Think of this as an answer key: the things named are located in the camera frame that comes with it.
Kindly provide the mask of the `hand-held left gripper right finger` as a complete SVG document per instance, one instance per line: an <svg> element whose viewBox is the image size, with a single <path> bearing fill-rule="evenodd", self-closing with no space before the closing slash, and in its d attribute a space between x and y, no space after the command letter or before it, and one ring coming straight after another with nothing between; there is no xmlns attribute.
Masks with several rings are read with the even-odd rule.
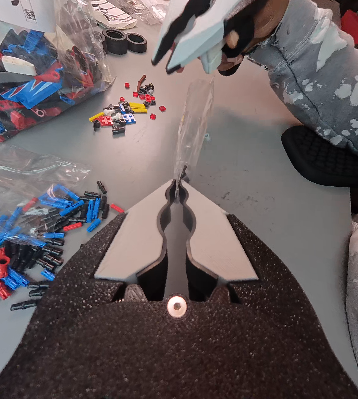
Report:
<svg viewBox="0 0 358 399"><path fill-rule="evenodd" d="M186 254L190 261L188 280L196 283L257 281L251 260L229 222L229 214L189 183L179 183L183 222L189 234Z"/></svg>

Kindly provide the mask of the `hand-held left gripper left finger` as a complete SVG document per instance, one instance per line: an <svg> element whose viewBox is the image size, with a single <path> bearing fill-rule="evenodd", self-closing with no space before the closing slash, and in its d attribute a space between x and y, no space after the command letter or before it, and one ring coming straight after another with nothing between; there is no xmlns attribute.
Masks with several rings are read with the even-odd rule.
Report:
<svg viewBox="0 0 358 399"><path fill-rule="evenodd" d="M166 255L165 229L171 222L176 181L171 179L125 212L95 278L139 280Z"/></svg>

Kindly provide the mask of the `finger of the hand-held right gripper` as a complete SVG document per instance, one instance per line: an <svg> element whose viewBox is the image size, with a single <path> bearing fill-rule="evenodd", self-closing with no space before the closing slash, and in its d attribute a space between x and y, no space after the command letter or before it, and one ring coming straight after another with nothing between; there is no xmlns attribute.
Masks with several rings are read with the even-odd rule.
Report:
<svg viewBox="0 0 358 399"><path fill-rule="evenodd" d="M193 27L195 20L206 20L208 22L223 20L225 22L240 3L241 1L236 0L170 1L151 59L152 64L159 64L174 45L175 38L181 33L188 32Z"/></svg>
<svg viewBox="0 0 358 399"><path fill-rule="evenodd" d="M166 65L168 74L185 67L199 58L203 70L210 74L221 63L224 38L224 21L195 20L193 27L174 40L174 50Z"/></svg>

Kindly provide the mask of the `small clear plastic bag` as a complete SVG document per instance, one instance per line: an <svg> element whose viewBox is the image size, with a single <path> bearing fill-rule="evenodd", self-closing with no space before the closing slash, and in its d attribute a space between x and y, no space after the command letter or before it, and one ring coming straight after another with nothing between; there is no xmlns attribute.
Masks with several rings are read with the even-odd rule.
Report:
<svg viewBox="0 0 358 399"><path fill-rule="evenodd" d="M196 169L214 103L214 81L214 75L207 80L196 79L187 90L173 163L174 203L179 203L179 183L189 182Z"/></svg>

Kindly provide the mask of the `person's right forearm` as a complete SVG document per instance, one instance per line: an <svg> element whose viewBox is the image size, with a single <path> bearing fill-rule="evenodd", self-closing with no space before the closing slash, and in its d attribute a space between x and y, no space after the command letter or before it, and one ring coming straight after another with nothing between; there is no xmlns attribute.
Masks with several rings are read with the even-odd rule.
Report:
<svg viewBox="0 0 358 399"><path fill-rule="evenodd" d="M358 49L312 1L290 1L270 37L248 56L303 125L358 156Z"/></svg>

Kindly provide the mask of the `grey desk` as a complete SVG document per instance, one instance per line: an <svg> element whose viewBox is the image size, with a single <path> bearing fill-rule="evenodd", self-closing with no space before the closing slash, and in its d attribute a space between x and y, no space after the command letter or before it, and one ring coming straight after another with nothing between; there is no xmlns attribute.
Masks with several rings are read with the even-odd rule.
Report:
<svg viewBox="0 0 358 399"><path fill-rule="evenodd" d="M152 66L159 26L138 21L147 52L108 56L116 80L107 91L59 117L19 133L6 143L88 165L79 192L104 183L108 203L127 210L173 176L177 133L191 82L211 79L199 62L167 75L166 58ZM145 74L156 88L156 120L136 117L125 135L94 132L89 117L127 94ZM321 322L343 368L358 385L358 370L346 321L347 254L351 232L347 188L323 187L300 176L281 144L282 133L299 122L271 90L267 72L244 61L231 77L214 78L214 104L191 185L234 214L285 263Z"/></svg>

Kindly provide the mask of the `person's right hand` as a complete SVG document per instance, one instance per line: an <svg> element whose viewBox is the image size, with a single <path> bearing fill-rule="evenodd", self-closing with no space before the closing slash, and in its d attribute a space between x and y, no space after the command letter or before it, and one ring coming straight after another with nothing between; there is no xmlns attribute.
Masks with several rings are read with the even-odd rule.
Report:
<svg viewBox="0 0 358 399"><path fill-rule="evenodd" d="M275 31L281 22L286 9L288 0L269 0L266 5L254 16L254 37L247 47L236 58L227 58L222 55L222 62L218 66L218 71L224 76L235 73L246 54L252 51L259 43L265 41Z"/></svg>

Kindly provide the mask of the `white printed sticker sheet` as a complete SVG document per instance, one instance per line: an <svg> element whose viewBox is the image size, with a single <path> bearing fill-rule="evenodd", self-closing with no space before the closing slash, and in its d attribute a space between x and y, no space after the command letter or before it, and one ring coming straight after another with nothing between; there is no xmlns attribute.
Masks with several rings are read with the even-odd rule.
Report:
<svg viewBox="0 0 358 399"><path fill-rule="evenodd" d="M137 19L114 6L107 0L91 0L96 22L103 28L127 30L136 26Z"/></svg>

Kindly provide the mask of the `pile of small mixed bricks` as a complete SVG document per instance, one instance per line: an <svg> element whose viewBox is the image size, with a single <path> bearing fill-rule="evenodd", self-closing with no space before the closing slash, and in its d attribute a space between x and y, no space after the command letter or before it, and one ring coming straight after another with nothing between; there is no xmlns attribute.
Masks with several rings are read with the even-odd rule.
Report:
<svg viewBox="0 0 358 399"><path fill-rule="evenodd" d="M132 92L132 101L120 97L116 104L109 104L89 118L93 130L111 128L113 135L123 135L126 127L136 124L136 114L148 115L149 109L156 107L155 86L146 82L143 74Z"/></svg>

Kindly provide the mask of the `pile of blue black pins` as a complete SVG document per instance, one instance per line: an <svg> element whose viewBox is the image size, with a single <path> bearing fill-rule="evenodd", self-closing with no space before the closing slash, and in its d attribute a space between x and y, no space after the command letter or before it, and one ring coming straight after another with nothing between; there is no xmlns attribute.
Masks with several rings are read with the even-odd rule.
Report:
<svg viewBox="0 0 358 399"><path fill-rule="evenodd" d="M65 235L85 228L95 231L109 211L124 210L107 203L101 181L98 191L77 194L68 186L52 183L32 198L8 194L0 203L0 300L19 288L28 288L29 300L11 310L35 307L64 264Z"/></svg>

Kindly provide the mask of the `empty clear plastic bag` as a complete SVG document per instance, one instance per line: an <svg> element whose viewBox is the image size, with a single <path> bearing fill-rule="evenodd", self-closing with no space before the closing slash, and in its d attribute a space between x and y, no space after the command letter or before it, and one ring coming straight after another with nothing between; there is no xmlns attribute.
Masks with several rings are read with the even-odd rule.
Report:
<svg viewBox="0 0 358 399"><path fill-rule="evenodd" d="M79 201L90 166L50 154L0 146L0 241L32 243L54 232L60 214Z"/></svg>

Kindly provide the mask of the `large clear bag of bricks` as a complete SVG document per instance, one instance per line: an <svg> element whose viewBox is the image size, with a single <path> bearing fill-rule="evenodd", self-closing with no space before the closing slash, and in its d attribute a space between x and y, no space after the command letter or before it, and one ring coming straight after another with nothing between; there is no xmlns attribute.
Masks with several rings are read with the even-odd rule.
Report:
<svg viewBox="0 0 358 399"><path fill-rule="evenodd" d="M0 142L112 85L91 1L54 1L55 32L0 21Z"/></svg>

